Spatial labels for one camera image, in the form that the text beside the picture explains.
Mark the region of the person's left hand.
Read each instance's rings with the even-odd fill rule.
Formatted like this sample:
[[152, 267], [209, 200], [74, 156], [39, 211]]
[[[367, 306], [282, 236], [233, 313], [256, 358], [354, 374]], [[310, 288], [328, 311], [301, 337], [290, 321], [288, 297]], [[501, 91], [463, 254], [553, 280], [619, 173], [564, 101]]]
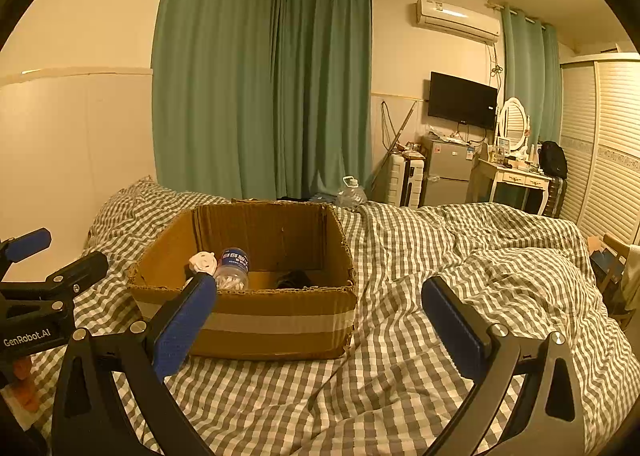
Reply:
[[1, 362], [1, 389], [13, 396], [23, 410], [35, 413], [39, 410], [39, 398], [32, 376], [32, 358], [27, 355], [13, 361]]

